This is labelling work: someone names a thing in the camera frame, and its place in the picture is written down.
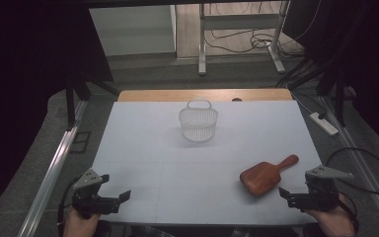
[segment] wooden brush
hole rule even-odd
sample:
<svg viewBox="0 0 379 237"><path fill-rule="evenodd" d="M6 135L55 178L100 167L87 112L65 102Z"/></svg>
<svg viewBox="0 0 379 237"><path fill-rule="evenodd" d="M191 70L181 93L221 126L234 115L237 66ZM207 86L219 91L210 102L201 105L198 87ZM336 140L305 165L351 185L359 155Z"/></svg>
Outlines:
<svg viewBox="0 0 379 237"><path fill-rule="evenodd" d="M292 166L298 162L296 155L290 155L278 165L268 162L261 162L240 175L240 179L245 188L256 196L261 196L274 188L280 181L281 169Z"/></svg>

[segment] white basket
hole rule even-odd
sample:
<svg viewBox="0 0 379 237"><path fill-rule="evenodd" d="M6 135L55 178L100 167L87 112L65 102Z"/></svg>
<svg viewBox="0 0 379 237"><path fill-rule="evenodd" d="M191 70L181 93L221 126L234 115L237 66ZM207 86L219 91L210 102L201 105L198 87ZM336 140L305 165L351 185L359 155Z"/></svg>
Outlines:
<svg viewBox="0 0 379 237"><path fill-rule="evenodd" d="M208 108L194 108L191 102L206 102ZM205 142L215 133L218 112L211 107L211 103L203 98L195 98L187 103L187 107L180 111L180 122L183 136L193 142Z"/></svg>

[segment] desk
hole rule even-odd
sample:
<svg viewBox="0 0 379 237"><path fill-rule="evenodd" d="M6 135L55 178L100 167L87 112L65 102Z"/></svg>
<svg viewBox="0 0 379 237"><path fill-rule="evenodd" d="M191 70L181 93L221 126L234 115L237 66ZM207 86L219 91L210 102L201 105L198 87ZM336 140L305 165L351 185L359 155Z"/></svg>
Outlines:
<svg viewBox="0 0 379 237"><path fill-rule="evenodd" d="M194 96L211 100L219 113L216 134L206 143L181 137L178 113ZM235 96L245 102L230 102ZM277 189L258 198L239 182L242 171L261 161L279 163L297 154L299 163L281 173L280 185L307 192L304 173L320 165L320 159L288 91L128 91L119 100L114 103L93 169L111 175L100 189L102 197L131 190L131 198L119 213L102 219L220 226L313 221L289 208Z"/></svg>

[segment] white power strip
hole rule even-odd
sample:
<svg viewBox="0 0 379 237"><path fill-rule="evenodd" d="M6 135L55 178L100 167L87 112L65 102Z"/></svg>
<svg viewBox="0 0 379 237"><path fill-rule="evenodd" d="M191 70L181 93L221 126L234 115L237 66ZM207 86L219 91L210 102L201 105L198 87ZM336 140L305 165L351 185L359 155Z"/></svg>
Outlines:
<svg viewBox="0 0 379 237"><path fill-rule="evenodd" d="M332 126L324 118L319 119L318 113L312 113L310 115L310 119L312 119L319 127L321 127L329 136L335 135L339 132L334 126Z"/></svg>

